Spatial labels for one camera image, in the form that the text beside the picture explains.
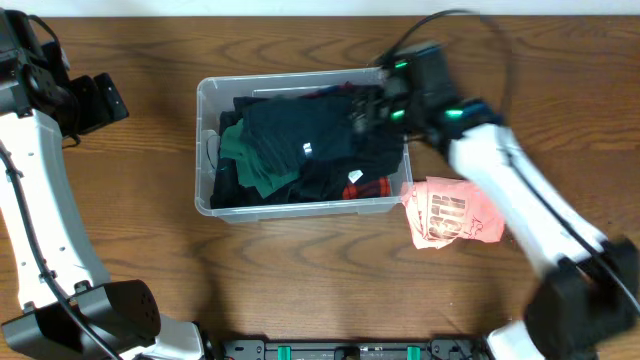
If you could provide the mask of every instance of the white wall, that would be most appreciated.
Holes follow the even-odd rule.
[[[425,15],[449,8],[487,14],[640,14],[640,0],[0,0],[39,16]]]

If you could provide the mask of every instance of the red plaid cloth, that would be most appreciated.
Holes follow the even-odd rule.
[[[391,185],[386,176],[363,185],[348,183],[347,187],[342,191],[343,200],[385,197],[389,195],[391,195]]]

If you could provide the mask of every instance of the wood grain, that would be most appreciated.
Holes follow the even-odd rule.
[[[52,19],[72,75],[109,72],[131,117],[65,151],[87,231],[114,280],[143,279],[161,311],[222,338],[424,338],[519,318],[536,286],[509,241],[416,250],[404,209],[228,225],[198,214],[194,144],[205,77],[366,66],[417,18]],[[589,221],[640,237],[640,18],[501,17],[518,57],[509,120]],[[413,41],[447,42],[468,93],[499,101],[498,44],[471,18]],[[414,177],[455,176],[411,145]],[[0,232],[0,319],[20,314]],[[640,332],[602,346],[637,358]],[[0,340],[0,358],[20,358]]]

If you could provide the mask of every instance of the pile of clothes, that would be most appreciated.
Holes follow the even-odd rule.
[[[220,115],[211,207],[389,196],[403,136],[356,126],[358,99],[380,91],[345,84],[293,99],[234,98],[235,111]]]

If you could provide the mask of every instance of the gray storage bin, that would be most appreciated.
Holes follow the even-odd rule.
[[[343,213],[379,213],[389,211],[400,203],[403,184],[413,185],[409,149],[404,147],[404,159],[395,174],[389,176],[391,196],[374,199],[324,201],[302,204],[248,206],[211,209],[209,198],[215,186],[214,164],[218,159],[220,126],[218,117],[223,111],[233,110],[233,98],[238,96],[296,97],[315,90],[351,82],[354,85],[375,85],[383,80],[378,68],[323,71],[296,74],[215,77],[202,80],[198,85],[198,121],[196,129],[196,209],[205,216],[216,216],[235,223],[261,219],[286,218]]]

